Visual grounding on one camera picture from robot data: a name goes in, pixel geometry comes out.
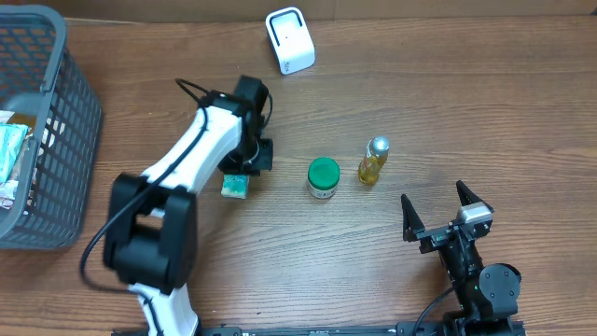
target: small jar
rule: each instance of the small jar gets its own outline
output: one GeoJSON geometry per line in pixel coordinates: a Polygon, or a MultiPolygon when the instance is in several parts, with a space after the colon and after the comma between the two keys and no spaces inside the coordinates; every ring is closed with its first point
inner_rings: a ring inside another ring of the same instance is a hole
{"type": "Polygon", "coordinates": [[[358,179],[369,185],[374,185],[385,162],[388,160],[390,141],[385,136],[376,136],[369,140],[365,149],[365,158],[358,166],[358,179]]]}
{"type": "Polygon", "coordinates": [[[307,173],[307,189],[314,197],[334,196],[340,182],[340,167],[330,158],[319,158],[311,163],[307,173]]]}

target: green lid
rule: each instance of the green lid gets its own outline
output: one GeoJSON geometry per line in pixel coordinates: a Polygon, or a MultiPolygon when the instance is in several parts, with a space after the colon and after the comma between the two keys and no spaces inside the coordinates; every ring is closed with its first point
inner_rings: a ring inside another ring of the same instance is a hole
{"type": "Polygon", "coordinates": [[[315,159],[309,166],[308,178],[316,189],[330,190],[340,181],[340,167],[330,158],[315,159]]]}

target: wood grain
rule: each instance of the wood grain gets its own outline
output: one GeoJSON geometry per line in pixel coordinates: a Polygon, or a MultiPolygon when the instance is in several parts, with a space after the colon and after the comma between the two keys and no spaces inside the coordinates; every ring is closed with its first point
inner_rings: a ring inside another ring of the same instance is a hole
{"type": "MultiPolygon", "coordinates": [[[[592,335],[597,322],[597,20],[591,17],[314,22],[316,65],[282,77],[262,23],[73,27],[69,48],[105,112],[86,228],[52,252],[0,252],[0,334],[107,335],[145,321],[136,300],[87,290],[76,268],[120,172],[140,173],[187,128],[184,77],[232,91],[262,78],[274,170],[246,201],[198,201],[189,281],[205,326],[389,325],[448,285],[436,254],[401,239],[399,196],[428,227],[455,216],[463,179],[496,210],[485,264],[522,272],[530,335],[592,335]],[[367,140],[392,144],[379,183],[355,176],[367,140]],[[338,161],[338,194],[315,200],[308,164],[338,161]]],[[[97,281],[115,284],[99,251],[97,281]]],[[[433,314],[456,308],[449,299],[433,314]]]]}
{"type": "MultiPolygon", "coordinates": [[[[23,3],[22,0],[4,0],[23,3]]],[[[597,0],[28,0],[71,18],[136,22],[264,21],[280,8],[300,8],[307,21],[589,15],[597,0]]]]}

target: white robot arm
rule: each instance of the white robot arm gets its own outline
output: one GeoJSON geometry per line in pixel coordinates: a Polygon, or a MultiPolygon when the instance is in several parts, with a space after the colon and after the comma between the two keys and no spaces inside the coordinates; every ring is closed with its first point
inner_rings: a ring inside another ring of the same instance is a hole
{"type": "Polygon", "coordinates": [[[121,175],[115,181],[109,212],[117,218],[105,234],[104,264],[139,294],[147,335],[193,336],[201,330],[186,285],[197,252],[196,195],[216,167],[239,175],[271,169],[272,142],[261,139],[267,124],[261,110],[268,96],[261,81],[250,77],[241,77],[232,95],[210,92],[208,104],[198,108],[188,130],[160,161],[142,176],[121,175]],[[207,127],[201,133],[205,115],[207,127]],[[162,177],[185,151],[186,157],[162,177]],[[126,215],[115,215],[149,187],[153,189],[144,202],[126,215]],[[163,226],[137,224],[137,215],[161,217],[163,226]]]}

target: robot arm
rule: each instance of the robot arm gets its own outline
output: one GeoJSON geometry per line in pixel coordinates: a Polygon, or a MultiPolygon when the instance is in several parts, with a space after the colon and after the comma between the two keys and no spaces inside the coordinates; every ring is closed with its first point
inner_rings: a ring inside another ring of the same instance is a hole
{"type": "MultiPolygon", "coordinates": [[[[140,293],[149,336],[193,336],[201,329],[186,285],[197,254],[196,196],[216,166],[237,175],[271,169],[272,141],[261,139],[261,110],[268,96],[261,81],[250,77],[241,77],[232,95],[211,91],[205,107],[208,124],[200,140],[141,204],[119,216],[106,232],[104,265],[115,270],[130,291],[140,293]],[[137,222],[142,216],[161,217],[163,225],[144,226],[137,222]]],[[[117,178],[110,217],[130,205],[192,145],[205,122],[202,109],[160,161],[141,176],[117,178]]]]}
{"type": "Polygon", "coordinates": [[[448,312],[442,323],[398,323],[405,335],[524,335],[518,312],[521,273],[511,265],[484,266],[475,242],[486,236],[493,223],[493,208],[462,181],[456,183],[462,207],[447,226],[427,231],[406,195],[402,195],[403,239],[420,242],[421,253],[439,252],[451,279],[461,310],[448,312]]]}

